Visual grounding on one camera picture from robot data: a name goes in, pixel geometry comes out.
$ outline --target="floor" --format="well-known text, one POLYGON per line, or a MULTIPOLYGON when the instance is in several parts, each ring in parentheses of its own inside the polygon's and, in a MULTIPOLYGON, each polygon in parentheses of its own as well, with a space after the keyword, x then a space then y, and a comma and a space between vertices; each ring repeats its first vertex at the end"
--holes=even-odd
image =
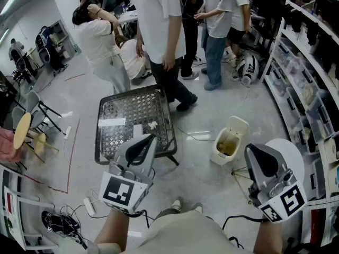
MULTIPOLYGON (((204 62, 201 49, 197 55, 204 62)), ((203 65, 195 66, 194 70, 200 71, 201 68, 203 65)), ((287 138, 287 133, 266 85, 253 84, 246 88, 241 83, 229 80, 230 71, 230 66, 223 63, 222 88, 212 92, 203 89, 207 80, 203 74, 196 80, 183 80, 187 88, 198 96, 198 102, 186 113, 175 111, 178 102, 170 104, 170 107, 173 110, 174 125, 197 139, 215 139, 232 115, 246 120, 250 125, 249 132, 243 138, 236 159, 223 167, 211 163, 209 157, 212 142, 194 140, 175 127, 178 143, 175 158, 180 162, 180 166, 175 167, 167 158, 155 159, 155 183, 139 207, 146 209, 149 216, 156 217, 161 210, 171 205, 175 197, 182 196, 186 210, 196 202, 201 202, 204 214, 213 218, 220 226, 226 217, 231 215, 261 217, 255 207, 248 205, 231 175, 231 170, 246 165, 243 151, 248 143, 266 143, 275 138, 287 138)), ((141 84, 134 84, 133 88, 154 83, 154 78, 149 77, 141 84)), ((39 78, 34 90, 39 91, 45 104, 63 115, 60 119, 52 116, 61 129, 65 131, 71 126, 72 130, 65 140, 56 128, 45 129, 49 137, 47 142, 60 151, 56 153, 46 149, 45 164, 26 153, 25 164, 28 171, 25 172, 26 177, 22 180, 21 189, 27 193, 35 193, 42 201, 55 204, 56 213, 65 205, 75 209, 83 203, 86 196, 94 201, 96 195, 91 189, 100 188, 102 173, 108 170, 107 166, 100 166, 93 159, 99 102, 101 98, 111 95, 110 83, 92 75, 85 57, 80 54, 74 57, 69 62, 69 67, 55 79, 53 75, 39 78)), ((247 191, 250 181, 241 179, 240 184, 247 191)), ((96 217, 105 216, 109 212, 109 208, 100 202, 93 203, 93 206, 96 217)), ((84 253, 84 249, 76 242, 48 232, 41 222, 42 211, 43 209, 31 205, 22 206, 25 232, 40 231, 48 239, 59 244, 60 248, 54 251, 55 254, 84 253)), ((76 211, 76 216, 81 223, 83 237, 93 241, 105 218, 90 218, 84 206, 76 211)), ((230 220, 226 233, 228 237, 237 237, 246 249, 253 250, 258 227, 258 224, 246 220, 230 220)), ((296 232, 295 229, 293 225, 285 225, 285 237, 296 232)), ((138 246, 146 230, 144 217, 131 219, 129 231, 134 233, 128 237, 127 247, 138 246)))

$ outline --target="white wall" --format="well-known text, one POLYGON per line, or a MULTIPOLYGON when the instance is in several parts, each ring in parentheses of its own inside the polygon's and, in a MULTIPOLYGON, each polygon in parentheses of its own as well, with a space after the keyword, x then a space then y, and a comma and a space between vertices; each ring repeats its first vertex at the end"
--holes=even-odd
POLYGON ((66 29, 74 39, 76 32, 74 30, 74 25, 72 23, 72 16, 74 10, 80 5, 79 0, 54 0, 54 1, 57 4, 61 16, 63 17, 66 29))
POLYGON ((12 23, 9 25, 10 31, 0 46, 0 70, 4 75, 10 75, 16 68, 8 57, 12 38, 20 41, 27 52, 35 47, 35 38, 44 25, 50 26, 62 20, 54 0, 31 1, 13 14, 9 22, 12 23))

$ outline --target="mesh tabletop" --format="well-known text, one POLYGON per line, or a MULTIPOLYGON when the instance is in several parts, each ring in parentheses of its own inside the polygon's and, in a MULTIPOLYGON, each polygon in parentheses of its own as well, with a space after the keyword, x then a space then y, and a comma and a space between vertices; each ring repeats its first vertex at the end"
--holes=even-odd
POLYGON ((172 138, 169 139, 167 129, 171 131, 172 125, 170 117, 164 115, 164 104, 168 107, 164 100, 158 90, 144 88, 102 99, 97 122, 96 161, 103 164, 112 160, 120 145, 133 138, 135 125, 141 125, 143 134, 157 136, 156 157, 168 152, 172 138), (158 125, 151 130, 148 124, 154 121, 158 125))

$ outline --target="black metal table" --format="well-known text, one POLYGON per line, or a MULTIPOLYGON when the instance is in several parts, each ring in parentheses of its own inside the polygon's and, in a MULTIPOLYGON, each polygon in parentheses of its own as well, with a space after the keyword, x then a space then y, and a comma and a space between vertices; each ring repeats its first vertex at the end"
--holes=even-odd
POLYGON ((135 125, 141 125, 142 134, 153 133, 157 136, 156 158, 168 157, 179 165, 173 157, 177 145, 170 108, 160 85, 138 88, 100 100, 95 161, 100 165, 108 165, 120 145, 133 138, 135 125), (158 125, 151 130, 148 124, 154 121, 158 125))

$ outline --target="pink chair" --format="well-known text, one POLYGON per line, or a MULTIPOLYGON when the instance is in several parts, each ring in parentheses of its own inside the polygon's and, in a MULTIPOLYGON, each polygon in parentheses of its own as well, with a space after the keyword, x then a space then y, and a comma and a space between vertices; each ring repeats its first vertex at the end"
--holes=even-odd
POLYGON ((13 147, 14 133, 12 131, 0 128, 0 160, 16 163, 21 159, 21 148, 15 150, 13 147))

